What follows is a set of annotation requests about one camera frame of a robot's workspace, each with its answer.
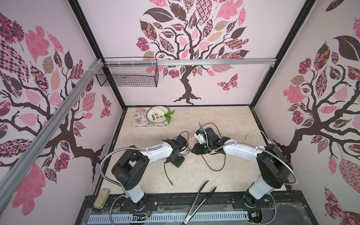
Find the pink power strip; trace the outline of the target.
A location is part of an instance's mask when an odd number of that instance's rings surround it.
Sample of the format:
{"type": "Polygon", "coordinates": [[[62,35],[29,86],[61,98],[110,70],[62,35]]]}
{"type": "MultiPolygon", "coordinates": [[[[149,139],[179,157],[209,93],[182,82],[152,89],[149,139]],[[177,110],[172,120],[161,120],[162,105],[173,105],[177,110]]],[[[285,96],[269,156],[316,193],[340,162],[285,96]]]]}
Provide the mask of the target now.
{"type": "Polygon", "coordinates": [[[194,138],[194,137],[192,137],[192,138],[189,138],[189,140],[188,140],[188,146],[189,146],[189,148],[190,149],[193,149],[194,148],[194,146],[196,145],[196,139],[194,138]]]}

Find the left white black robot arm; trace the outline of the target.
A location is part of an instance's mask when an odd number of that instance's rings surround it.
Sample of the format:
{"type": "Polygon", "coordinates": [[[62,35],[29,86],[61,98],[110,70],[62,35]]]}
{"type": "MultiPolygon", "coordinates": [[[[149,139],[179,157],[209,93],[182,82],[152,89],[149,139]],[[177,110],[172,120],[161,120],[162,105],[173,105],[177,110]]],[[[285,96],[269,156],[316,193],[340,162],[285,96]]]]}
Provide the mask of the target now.
{"type": "Polygon", "coordinates": [[[101,177],[119,186],[125,197],[130,200],[135,211],[141,211],[146,202],[145,193],[140,186],[140,181],[148,165],[166,159],[166,163],[171,163],[179,168],[185,161],[181,154],[188,147],[188,140],[181,135],[172,139],[162,140],[159,145],[148,148],[137,148],[130,146],[113,151],[104,157],[100,163],[101,177]],[[115,153],[124,152],[111,169],[115,179],[106,176],[103,171],[105,162],[115,153]]]}

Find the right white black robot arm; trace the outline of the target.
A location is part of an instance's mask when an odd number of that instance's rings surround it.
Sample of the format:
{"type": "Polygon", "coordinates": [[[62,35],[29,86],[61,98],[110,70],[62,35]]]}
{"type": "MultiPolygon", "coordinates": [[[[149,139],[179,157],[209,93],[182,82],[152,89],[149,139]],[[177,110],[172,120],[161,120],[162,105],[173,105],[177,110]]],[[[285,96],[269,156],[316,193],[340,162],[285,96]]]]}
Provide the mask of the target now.
{"type": "Polygon", "coordinates": [[[197,130],[194,138],[196,144],[191,152],[196,155],[220,153],[237,156],[258,165],[261,176],[243,196],[243,202],[248,208],[255,208],[259,201],[272,191],[298,182],[291,163],[272,143],[266,146],[253,146],[226,136],[219,137],[210,127],[197,130]]]}

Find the white flower with leaves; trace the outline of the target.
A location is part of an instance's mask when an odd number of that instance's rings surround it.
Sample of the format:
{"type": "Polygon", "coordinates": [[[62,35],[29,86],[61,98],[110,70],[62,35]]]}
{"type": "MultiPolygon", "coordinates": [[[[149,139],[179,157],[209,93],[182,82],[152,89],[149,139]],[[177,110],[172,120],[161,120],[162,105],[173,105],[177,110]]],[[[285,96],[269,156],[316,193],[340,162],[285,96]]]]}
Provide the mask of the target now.
{"type": "Polygon", "coordinates": [[[153,111],[155,114],[157,114],[159,117],[163,117],[166,118],[168,124],[170,124],[171,119],[172,119],[172,115],[175,113],[175,110],[168,110],[167,112],[165,112],[164,110],[162,110],[159,107],[154,107],[153,111]]]}

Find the white patterned plate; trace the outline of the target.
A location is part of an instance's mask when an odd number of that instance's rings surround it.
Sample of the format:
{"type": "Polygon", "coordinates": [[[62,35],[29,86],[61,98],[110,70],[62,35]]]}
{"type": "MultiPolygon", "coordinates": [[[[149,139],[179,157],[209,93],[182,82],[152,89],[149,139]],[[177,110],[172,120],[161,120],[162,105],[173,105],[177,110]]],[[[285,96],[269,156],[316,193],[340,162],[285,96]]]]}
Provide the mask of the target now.
{"type": "Polygon", "coordinates": [[[145,118],[155,124],[163,123],[167,121],[165,114],[169,111],[165,106],[154,106],[147,111],[145,118]]]}

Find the floral placemat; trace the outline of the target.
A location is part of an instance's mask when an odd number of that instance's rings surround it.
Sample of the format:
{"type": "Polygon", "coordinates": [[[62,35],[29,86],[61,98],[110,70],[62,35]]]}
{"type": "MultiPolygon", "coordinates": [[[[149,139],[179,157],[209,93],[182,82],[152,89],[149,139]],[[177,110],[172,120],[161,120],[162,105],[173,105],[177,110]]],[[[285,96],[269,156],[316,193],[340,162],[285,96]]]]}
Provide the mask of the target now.
{"type": "Polygon", "coordinates": [[[132,122],[132,127],[135,128],[167,127],[168,125],[167,119],[153,112],[151,107],[137,108],[132,122]]]}

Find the black metal tongs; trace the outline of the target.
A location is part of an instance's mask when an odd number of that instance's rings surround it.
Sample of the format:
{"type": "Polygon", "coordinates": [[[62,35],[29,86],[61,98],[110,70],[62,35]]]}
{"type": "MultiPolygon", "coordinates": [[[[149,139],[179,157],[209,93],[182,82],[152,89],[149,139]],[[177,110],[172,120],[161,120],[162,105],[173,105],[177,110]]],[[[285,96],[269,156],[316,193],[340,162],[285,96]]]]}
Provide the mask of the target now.
{"type": "Polygon", "coordinates": [[[186,216],[185,216],[185,219],[183,220],[182,222],[182,225],[187,225],[188,222],[194,217],[194,215],[199,211],[199,209],[203,206],[203,204],[215,193],[215,190],[217,187],[214,187],[213,190],[211,192],[209,192],[203,199],[202,201],[196,206],[197,204],[197,201],[200,197],[200,194],[203,190],[203,188],[206,186],[206,184],[208,183],[209,181],[206,181],[201,187],[200,189],[198,190],[198,193],[197,195],[195,196],[195,199],[189,209],[189,211],[187,212],[186,216]]]}

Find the beige box on base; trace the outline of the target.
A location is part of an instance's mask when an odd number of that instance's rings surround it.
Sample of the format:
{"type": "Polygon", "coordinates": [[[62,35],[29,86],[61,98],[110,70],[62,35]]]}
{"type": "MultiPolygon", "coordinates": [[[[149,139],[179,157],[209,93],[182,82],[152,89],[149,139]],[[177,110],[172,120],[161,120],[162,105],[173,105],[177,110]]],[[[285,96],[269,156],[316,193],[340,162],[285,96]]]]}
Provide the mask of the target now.
{"type": "Polygon", "coordinates": [[[93,204],[93,208],[95,208],[95,209],[104,208],[110,194],[111,194],[111,190],[109,190],[107,188],[101,189],[99,194],[96,197],[94,204],[93,204]]]}

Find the aluminium rail back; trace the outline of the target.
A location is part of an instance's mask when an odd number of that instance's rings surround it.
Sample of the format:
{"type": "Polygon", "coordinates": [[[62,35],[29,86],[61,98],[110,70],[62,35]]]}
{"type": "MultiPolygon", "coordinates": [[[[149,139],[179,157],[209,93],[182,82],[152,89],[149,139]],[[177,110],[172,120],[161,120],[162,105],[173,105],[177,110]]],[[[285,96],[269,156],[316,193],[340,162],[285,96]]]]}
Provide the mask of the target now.
{"type": "Polygon", "coordinates": [[[105,65],[150,65],[150,66],[211,66],[211,65],[249,65],[249,64],[275,64],[275,58],[244,58],[244,59],[206,59],[206,60],[121,60],[117,58],[116,61],[105,61],[105,65]]]}

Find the aluminium rail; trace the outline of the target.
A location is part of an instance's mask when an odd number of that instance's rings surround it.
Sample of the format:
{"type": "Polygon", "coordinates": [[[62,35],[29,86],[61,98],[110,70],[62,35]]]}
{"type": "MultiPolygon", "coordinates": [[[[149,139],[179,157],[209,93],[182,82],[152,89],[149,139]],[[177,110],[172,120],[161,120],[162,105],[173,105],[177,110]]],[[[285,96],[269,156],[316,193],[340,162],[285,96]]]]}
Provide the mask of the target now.
{"type": "Polygon", "coordinates": [[[206,60],[121,60],[117,58],[116,61],[105,61],[105,65],[150,65],[150,66],[211,66],[211,65],[249,65],[249,64],[275,64],[275,58],[244,58],[244,59],[206,59],[206,60]]]}
{"type": "Polygon", "coordinates": [[[74,89],[54,112],[45,127],[42,128],[39,134],[33,139],[28,150],[21,155],[12,169],[3,178],[1,181],[1,209],[4,208],[9,198],[12,197],[20,182],[31,169],[46,144],[50,141],[66,115],[72,109],[75,101],[78,100],[91,79],[96,75],[97,71],[102,68],[102,65],[101,59],[97,59],[88,67],[74,89]]]}

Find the aluminium rail left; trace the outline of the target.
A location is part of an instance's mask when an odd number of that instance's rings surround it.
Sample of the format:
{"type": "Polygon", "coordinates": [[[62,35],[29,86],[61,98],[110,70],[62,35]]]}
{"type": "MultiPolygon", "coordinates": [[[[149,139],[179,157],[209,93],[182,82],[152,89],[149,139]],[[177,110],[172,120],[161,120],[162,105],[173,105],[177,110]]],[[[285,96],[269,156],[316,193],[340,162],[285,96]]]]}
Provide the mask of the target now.
{"type": "Polygon", "coordinates": [[[96,75],[97,71],[102,68],[102,65],[101,59],[97,59],[88,67],[74,89],[54,112],[45,127],[42,128],[39,134],[33,139],[28,150],[21,155],[12,169],[3,178],[1,181],[1,209],[4,208],[9,198],[12,197],[20,182],[31,169],[46,144],[50,141],[66,115],[72,109],[75,101],[78,100],[91,79],[96,75]]]}

